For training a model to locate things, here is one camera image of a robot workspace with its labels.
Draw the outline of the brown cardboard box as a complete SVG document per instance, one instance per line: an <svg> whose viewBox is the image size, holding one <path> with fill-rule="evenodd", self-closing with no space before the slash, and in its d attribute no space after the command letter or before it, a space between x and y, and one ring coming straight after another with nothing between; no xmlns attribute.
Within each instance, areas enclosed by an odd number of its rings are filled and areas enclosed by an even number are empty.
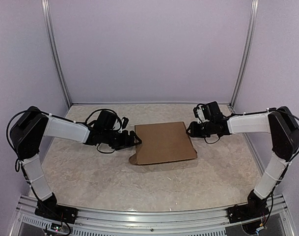
<svg viewBox="0 0 299 236"><path fill-rule="evenodd" d="M197 158L182 121L136 125L135 133L142 143L136 146L136 153L129 158L132 165L154 165Z"/></svg>

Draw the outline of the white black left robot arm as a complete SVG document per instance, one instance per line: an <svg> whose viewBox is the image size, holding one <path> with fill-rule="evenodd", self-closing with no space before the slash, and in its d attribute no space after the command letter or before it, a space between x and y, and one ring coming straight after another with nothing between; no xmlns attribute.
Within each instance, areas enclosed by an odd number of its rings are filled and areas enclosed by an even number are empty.
<svg viewBox="0 0 299 236"><path fill-rule="evenodd" d="M40 145L44 137L78 142L87 146L110 147L109 153L142 144L134 131L126 130L129 120L117 112L102 108L93 111L83 122L41 111L35 106L17 113L8 122L6 139L17 155L15 170L21 171L41 209L51 219L61 214L56 197L44 176Z"/></svg>

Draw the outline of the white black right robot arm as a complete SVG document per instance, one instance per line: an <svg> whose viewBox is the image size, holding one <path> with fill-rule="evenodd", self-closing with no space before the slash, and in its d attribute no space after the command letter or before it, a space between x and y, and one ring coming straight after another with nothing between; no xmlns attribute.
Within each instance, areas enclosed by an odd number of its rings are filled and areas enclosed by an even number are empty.
<svg viewBox="0 0 299 236"><path fill-rule="evenodd" d="M191 138L208 139L229 135L266 133L272 142L272 155L265 171L249 195L243 213L254 218L262 211L262 203L283 180L290 164L299 154L299 118L286 106L264 111L225 116L217 102L198 104L193 109L195 121L186 133Z"/></svg>

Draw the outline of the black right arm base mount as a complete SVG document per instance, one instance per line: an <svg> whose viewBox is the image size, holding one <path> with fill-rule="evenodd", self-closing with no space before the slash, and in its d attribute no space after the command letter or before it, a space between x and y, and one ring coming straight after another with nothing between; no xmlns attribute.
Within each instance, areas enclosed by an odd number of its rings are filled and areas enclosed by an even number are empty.
<svg viewBox="0 0 299 236"><path fill-rule="evenodd" d="M267 198L260 199L253 191L248 195L246 204L231 206L226 211L229 223L267 216L270 212L267 207Z"/></svg>

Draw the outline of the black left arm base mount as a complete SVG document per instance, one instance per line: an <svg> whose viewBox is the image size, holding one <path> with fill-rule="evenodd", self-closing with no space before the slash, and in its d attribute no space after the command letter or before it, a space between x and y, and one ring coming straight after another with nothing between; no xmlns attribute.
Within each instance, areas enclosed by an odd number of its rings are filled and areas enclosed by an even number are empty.
<svg viewBox="0 0 299 236"><path fill-rule="evenodd" d="M58 205L55 202L37 201L35 215L63 223L74 224L78 211L77 208Z"/></svg>

